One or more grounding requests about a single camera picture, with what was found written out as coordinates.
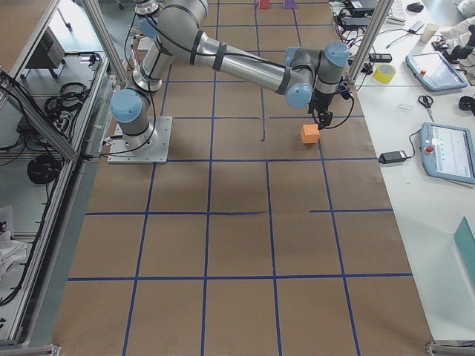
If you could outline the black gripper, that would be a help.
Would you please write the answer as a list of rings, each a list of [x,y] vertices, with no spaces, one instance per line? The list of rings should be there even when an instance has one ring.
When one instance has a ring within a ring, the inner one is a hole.
[[[312,115],[314,123],[320,129],[327,129],[331,125],[333,113],[329,111],[329,107],[333,97],[334,93],[312,92],[312,97],[308,104],[308,114]]]

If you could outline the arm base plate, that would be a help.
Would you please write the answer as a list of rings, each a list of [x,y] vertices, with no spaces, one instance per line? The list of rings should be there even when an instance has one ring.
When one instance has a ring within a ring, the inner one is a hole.
[[[168,161],[173,118],[148,116],[148,130],[139,136],[127,136],[116,124],[115,135],[121,136],[111,143],[107,161],[111,164],[165,164]]]

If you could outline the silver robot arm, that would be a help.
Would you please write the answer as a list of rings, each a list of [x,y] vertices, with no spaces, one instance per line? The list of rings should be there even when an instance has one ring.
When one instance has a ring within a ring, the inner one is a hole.
[[[349,58],[345,44],[332,42],[323,50],[289,47],[281,65],[209,37],[202,29],[208,11],[207,1],[136,1],[135,13],[151,27],[154,42],[127,86],[110,103],[128,152],[152,144],[157,130],[148,109],[164,71],[175,59],[271,90],[293,108],[307,107],[319,129],[331,127],[329,106],[334,95],[343,92],[342,75]]]
[[[135,0],[134,6],[134,12],[139,18],[138,28],[141,34],[153,39],[158,34],[158,17],[163,11],[163,2],[156,0]]]

